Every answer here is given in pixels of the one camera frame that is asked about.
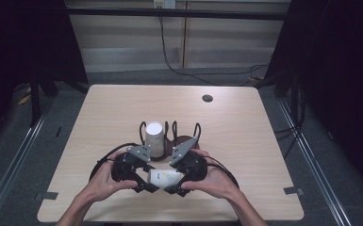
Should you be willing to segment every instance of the horizontal bar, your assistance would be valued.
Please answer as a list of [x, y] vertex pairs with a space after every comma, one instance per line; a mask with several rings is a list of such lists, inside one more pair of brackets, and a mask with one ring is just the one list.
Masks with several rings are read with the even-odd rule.
[[241, 12], [241, 11], [211, 11], [189, 9], [165, 9], [165, 8], [42, 8], [23, 7], [25, 13], [67, 13], [72, 15], [103, 15], [103, 16], [146, 16], [146, 17], [187, 17], [187, 18], [218, 18], [218, 19], [242, 19], [285, 21], [292, 16], [287, 13], [267, 12]]

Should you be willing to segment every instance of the white cup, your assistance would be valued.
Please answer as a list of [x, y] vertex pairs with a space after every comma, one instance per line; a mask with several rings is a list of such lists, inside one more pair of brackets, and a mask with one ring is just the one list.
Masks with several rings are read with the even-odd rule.
[[146, 125], [146, 144], [151, 145], [152, 157], [164, 154], [164, 132], [160, 122], [151, 121]]
[[181, 180], [181, 172], [174, 169], [151, 169], [148, 173], [148, 183], [160, 188], [175, 186]]

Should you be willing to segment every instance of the gray carpet floor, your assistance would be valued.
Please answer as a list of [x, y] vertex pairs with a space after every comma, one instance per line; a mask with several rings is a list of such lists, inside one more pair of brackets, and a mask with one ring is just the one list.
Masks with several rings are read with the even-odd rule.
[[[254, 76], [263, 75], [258, 70]], [[205, 73], [219, 70], [204, 70]], [[189, 70], [189, 73], [201, 73], [202, 70]], [[199, 78], [216, 85], [238, 86], [247, 81], [249, 74], [240, 75], [199, 75]], [[157, 84], [211, 86], [205, 81], [192, 76], [177, 75], [169, 70], [91, 73], [92, 84]], [[25, 162], [20, 168], [10, 192], [0, 208], [0, 225], [50, 225], [40, 223], [37, 213], [41, 201], [35, 200], [39, 192], [46, 191], [55, 172], [62, 151], [74, 126], [77, 114], [85, 99], [85, 94], [67, 85], [58, 83], [59, 94], [53, 100], [46, 114], [45, 122], [35, 139]], [[288, 128], [278, 99], [273, 94], [274, 86], [259, 90], [261, 99], [269, 116], [274, 131]], [[30, 102], [17, 105], [25, 90], [13, 93], [11, 109], [0, 125], [0, 179], [8, 169], [8, 164], [16, 154], [28, 131], [31, 120]], [[330, 139], [316, 115], [307, 107], [303, 126], [305, 134], [316, 158], [328, 181], [340, 199], [352, 225], [363, 225], [363, 177], [345, 157], [340, 146]], [[279, 141], [281, 152], [285, 153], [293, 141], [293, 136]], [[305, 217], [299, 221], [270, 221], [269, 225], [337, 225], [333, 214], [319, 189], [298, 145], [294, 145], [286, 158], [286, 164], [295, 186], [304, 191], [300, 196]], [[102, 223], [85, 223], [103, 225]], [[227, 224], [187, 224], [187, 225], [227, 225]]]

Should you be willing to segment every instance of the person's right hand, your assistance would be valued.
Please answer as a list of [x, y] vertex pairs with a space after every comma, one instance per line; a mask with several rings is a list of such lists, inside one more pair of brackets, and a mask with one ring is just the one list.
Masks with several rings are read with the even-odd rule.
[[[201, 156], [209, 156], [208, 152], [191, 149], [191, 151], [198, 153]], [[206, 158], [207, 163], [219, 165], [211, 158]], [[229, 198], [237, 190], [237, 186], [221, 169], [216, 167], [207, 167], [207, 175], [203, 181], [193, 182], [187, 181], [181, 185], [181, 188], [188, 190], [201, 190], [207, 194], [219, 199]]]

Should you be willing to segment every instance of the wooden table top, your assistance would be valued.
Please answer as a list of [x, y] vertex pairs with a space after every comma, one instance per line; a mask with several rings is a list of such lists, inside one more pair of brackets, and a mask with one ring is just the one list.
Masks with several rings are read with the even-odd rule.
[[[211, 103], [202, 97], [209, 94]], [[304, 212], [296, 194], [260, 96], [254, 88], [94, 85], [79, 112], [57, 170], [48, 188], [55, 200], [42, 202], [38, 219], [58, 221], [75, 195], [88, 183], [92, 168], [113, 148], [140, 143], [142, 121], [177, 121], [178, 135], [192, 136], [202, 126], [202, 150], [224, 164], [240, 189], [266, 220], [298, 220]], [[171, 169], [169, 159], [151, 162]], [[138, 170], [147, 179], [147, 173]], [[95, 203], [85, 217], [104, 222], [234, 221], [225, 200], [191, 191], [185, 198], [121, 190]]]

